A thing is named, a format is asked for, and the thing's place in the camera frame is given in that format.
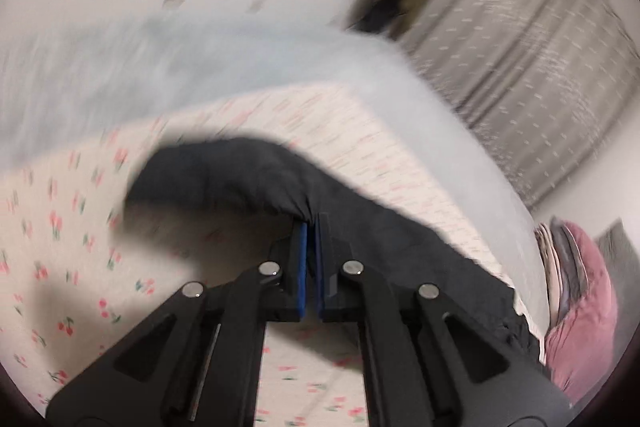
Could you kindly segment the light blue quilted blanket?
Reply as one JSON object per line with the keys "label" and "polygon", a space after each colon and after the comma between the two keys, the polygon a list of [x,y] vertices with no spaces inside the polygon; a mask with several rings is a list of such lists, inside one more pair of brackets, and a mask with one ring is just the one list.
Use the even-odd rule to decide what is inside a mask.
{"label": "light blue quilted blanket", "polygon": [[252,16],[153,15],[1,43],[1,166],[143,117],[294,83],[349,87],[451,194],[549,324],[534,222],[496,164],[405,54],[380,37]]}

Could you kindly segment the grey quilted headboard cushion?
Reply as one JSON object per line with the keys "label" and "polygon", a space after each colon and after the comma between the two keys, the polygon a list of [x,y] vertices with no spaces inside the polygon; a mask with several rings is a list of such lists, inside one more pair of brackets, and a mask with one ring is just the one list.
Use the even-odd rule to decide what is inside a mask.
{"label": "grey quilted headboard cushion", "polygon": [[615,221],[597,239],[597,245],[608,268],[617,299],[613,351],[613,365],[616,365],[639,325],[639,254],[620,220]]}

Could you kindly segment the black puffer jacket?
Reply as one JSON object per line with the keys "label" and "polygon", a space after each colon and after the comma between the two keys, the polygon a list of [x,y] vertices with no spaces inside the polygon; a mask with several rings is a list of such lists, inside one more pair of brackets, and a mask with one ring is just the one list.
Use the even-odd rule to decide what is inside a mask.
{"label": "black puffer jacket", "polygon": [[536,361],[539,341],[513,308],[514,291],[430,227],[378,205],[276,143],[233,138],[163,146],[132,181],[126,205],[216,207],[289,215],[325,213],[355,258],[392,283],[437,285],[500,341]]}

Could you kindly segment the cherry print bed sheet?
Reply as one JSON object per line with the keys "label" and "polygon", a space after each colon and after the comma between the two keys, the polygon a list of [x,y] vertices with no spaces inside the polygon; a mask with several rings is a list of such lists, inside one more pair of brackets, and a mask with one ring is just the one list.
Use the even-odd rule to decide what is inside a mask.
{"label": "cherry print bed sheet", "polygon": [[126,211],[129,183],[157,147],[253,135],[326,169],[358,193],[435,229],[515,289],[542,337],[549,322],[540,273],[517,277],[506,258],[537,258],[517,199],[515,235],[488,242],[436,178],[339,84],[299,84],[161,109],[58,145],[1,178],[1,362],[38,411],[55,392],[181,285],[215,286],[268,255],[285,217]]}

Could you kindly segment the grey dotted curtain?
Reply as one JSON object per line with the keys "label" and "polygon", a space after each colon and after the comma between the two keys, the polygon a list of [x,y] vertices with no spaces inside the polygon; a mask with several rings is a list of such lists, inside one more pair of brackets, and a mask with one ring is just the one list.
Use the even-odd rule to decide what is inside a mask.
{"label": "grey dotted curtain", "polygon": [[527,207],[639,92],[638,51],[608,0],[428,0],[400,42]]}

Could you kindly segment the pink velvet pillow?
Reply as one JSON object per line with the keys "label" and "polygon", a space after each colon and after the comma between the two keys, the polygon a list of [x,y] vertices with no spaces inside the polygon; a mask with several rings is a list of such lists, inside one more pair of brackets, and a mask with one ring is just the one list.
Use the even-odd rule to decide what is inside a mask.
{"label": "pink velvet pillow", "polygon": [[602,253],[578,225],[565,221],[586,269],[587,289],[547,334],[552,383],[577,404],[602,381],[613,363],[618,317],[616,294]]}

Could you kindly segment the stack of folded clothes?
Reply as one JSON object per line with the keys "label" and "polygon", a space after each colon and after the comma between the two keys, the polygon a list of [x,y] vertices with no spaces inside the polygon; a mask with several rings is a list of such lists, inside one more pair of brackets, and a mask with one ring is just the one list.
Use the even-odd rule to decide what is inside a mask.
{"label": "stack of folded clothes", "polygon": [[565,245],[555,240],[549,225],[539,223],[535,229],[535,237],[546,276],[549,327],[553,329],[570,311],[579,283],[575,269],[570,267]]}

